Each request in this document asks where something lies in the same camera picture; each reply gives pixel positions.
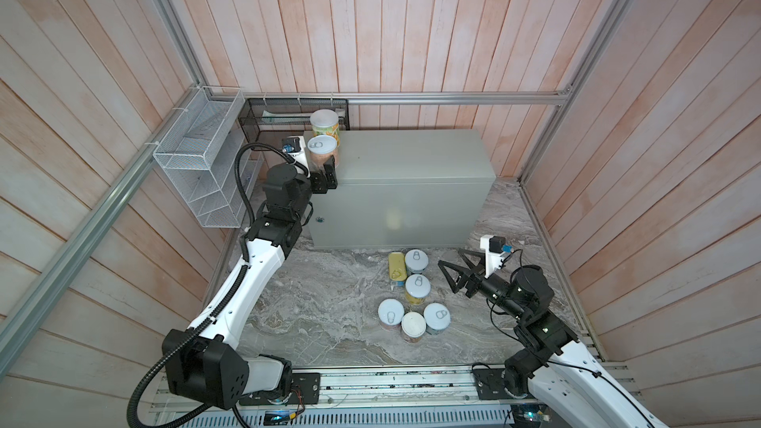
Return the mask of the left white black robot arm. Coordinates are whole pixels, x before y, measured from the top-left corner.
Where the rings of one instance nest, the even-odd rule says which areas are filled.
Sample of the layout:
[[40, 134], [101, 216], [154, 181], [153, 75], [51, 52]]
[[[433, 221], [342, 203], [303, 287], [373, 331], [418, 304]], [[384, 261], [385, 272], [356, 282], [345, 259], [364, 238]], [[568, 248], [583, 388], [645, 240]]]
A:
[[275, 356], [245, 360], [237, 351], [243, 328], [264, 288], [283, 265], [311, 218], [311, 197], [337, 188], [335, 160], [303, 174], [295, 164], [268, 172], [266, 200], [242, 238], [242, 257], [210, 305], [184, 331], [168, 332], [162, 358], [138, 382], [127, 405], [132, 427], [141, 426], [138, 406], [151, 382], [166, 374], [172, 394], [198, 402], [198, 408], [174, 420], [180, 426], [212, 407], [235, 408], [247, 394], [286, 396], [291, 364]]

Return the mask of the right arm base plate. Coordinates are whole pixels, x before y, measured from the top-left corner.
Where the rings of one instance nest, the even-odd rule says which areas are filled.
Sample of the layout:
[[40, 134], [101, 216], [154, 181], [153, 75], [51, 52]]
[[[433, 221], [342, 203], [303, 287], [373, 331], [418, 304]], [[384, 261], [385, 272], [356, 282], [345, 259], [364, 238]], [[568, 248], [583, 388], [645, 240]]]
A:
[[527, 398], [527, 394], [516, 396], [507, 390], [505, 380], [503, 379], [503, 370], [501, 369], [488, 369], [484, 366], [477, 366], [471, 369], [471, 374], [474, 378], [479, 400], [520, 400]]

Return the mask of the yellow label can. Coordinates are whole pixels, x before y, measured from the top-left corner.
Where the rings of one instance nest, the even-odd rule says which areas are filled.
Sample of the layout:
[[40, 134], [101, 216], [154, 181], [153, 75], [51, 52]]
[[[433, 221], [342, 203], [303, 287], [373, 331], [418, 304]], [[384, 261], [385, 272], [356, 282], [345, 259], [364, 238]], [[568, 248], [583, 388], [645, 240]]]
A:
[[312, 133], [314, 136], [330, 136], [340, 143], [340, 118], [332, 109], [319, 109], [309, 116]]

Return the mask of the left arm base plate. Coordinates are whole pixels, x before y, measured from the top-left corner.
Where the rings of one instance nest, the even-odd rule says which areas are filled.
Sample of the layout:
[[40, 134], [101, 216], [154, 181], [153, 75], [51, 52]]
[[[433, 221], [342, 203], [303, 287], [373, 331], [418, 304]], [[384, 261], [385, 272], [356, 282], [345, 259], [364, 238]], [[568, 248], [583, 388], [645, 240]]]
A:
[[319, 372], [295, 373], [291, 377], [291, 388], [282, 396], [253, 392], [243, 396], [239, 404], [274, 408], [296, 408], [299, 404], [314, 405], [319, 402], [320, 383]]

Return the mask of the orange label can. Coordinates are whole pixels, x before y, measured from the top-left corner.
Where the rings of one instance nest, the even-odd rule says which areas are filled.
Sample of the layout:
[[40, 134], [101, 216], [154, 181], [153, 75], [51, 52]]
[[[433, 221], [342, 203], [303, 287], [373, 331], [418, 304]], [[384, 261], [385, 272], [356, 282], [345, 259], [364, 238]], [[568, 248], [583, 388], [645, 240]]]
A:
[[338, 141], [329, 135], [317, 135], [306, 143], [309, 168], [313, 172], [323, 170], [325, 164], [338, 166]]

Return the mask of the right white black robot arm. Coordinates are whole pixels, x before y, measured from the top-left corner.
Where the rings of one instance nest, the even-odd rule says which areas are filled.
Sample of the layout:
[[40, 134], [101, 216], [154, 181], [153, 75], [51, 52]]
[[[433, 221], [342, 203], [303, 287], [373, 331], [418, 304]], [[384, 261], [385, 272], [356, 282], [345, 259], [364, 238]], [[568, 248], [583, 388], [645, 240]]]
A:
[[517, 267], [508, 279], [496, 271], [511, 259], [485, 250], [461, 249], [461, 265], [439, 261], [451, 291], [480, 294], [510, 316], [522, 349], [505, 360], [503, 389], [514, 398], [533, 397], [572, 427], [663, 427], [592, 355], [580, 336], [553, 313], [554, 291], [537, 265]]

